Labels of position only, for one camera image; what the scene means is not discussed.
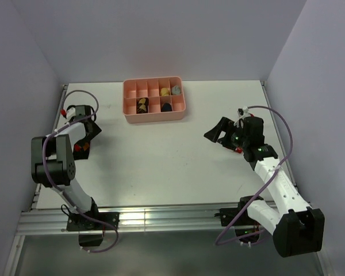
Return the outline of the brown yellow argyle sock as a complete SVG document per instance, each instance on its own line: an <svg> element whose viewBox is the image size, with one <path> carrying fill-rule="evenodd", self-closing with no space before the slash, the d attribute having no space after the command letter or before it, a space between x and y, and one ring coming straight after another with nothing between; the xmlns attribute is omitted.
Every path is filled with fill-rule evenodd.
<svg viewBox="0 0 345 276"><path fill-rule="evenodd" d="M137 100L136 113L137 114L146 114L146 113L148 113L148 107L149 107L149 99L148 98L140 98Z"/></svg>

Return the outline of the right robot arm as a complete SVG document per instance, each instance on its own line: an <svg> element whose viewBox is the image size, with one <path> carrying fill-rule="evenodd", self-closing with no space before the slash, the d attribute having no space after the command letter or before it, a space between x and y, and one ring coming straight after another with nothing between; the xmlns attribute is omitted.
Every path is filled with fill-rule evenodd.
<svg viewBox="0 0 345 276"><path fill-rule="evenodd" d="M260 117L248 116L237 122L222 117L204 134L204 138L227 149L241 149L276 204L275 209L270 207L260 196L261 190L242 197L236 215L225 228L234 226L237 220L243 224L257 222L272 235L277 253L284 258L318 252L323 243L324 214L320 209L313 209L296 190L282 169L276 151L265 143L263 129L264 121Z"/></svg>

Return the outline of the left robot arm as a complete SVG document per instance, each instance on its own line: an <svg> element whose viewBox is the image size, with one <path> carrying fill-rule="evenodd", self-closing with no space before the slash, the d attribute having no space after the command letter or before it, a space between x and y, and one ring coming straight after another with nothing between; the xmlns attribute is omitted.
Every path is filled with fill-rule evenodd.
<svg viewBox="0 0 345 276"><path fill-rule="evenodd" d="M31 175L35 183L58 193L66 202L66 215L78 229L95 229L101 222L97 204L75 179L76 160L89 158L91 141L101 133L93 107L70 105L60 111L66 122L76 122L45 142L31 140Z"/></svg>

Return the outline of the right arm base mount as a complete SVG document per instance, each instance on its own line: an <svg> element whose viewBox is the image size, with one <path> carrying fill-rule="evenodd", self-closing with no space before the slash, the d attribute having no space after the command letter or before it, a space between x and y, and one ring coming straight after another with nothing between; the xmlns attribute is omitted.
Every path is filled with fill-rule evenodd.
<svg viewBox="0 0 345 276"><path fill-rule="evenodd" d="M250 218L245 210L241 215L241 207L220 208L214 217L220 220L223 231L216 237L215 245L221 246L230 242L252 246L259 244L269 233L262 224Z"/></svg>

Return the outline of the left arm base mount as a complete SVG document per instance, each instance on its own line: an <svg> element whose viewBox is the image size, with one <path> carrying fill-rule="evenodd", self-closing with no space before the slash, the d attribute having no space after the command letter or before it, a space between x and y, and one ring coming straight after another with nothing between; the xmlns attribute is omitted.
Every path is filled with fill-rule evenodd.
<svg viewBox="0 0 345 276"><path fill-rule="evenodd" d="M101 212L97 219L118 228L119 212ZM98 247L103 242L105 231L110 226L90 221L79 214L70 214L66 226L67 232L77 232L78 242L82 247Z"/></svg>

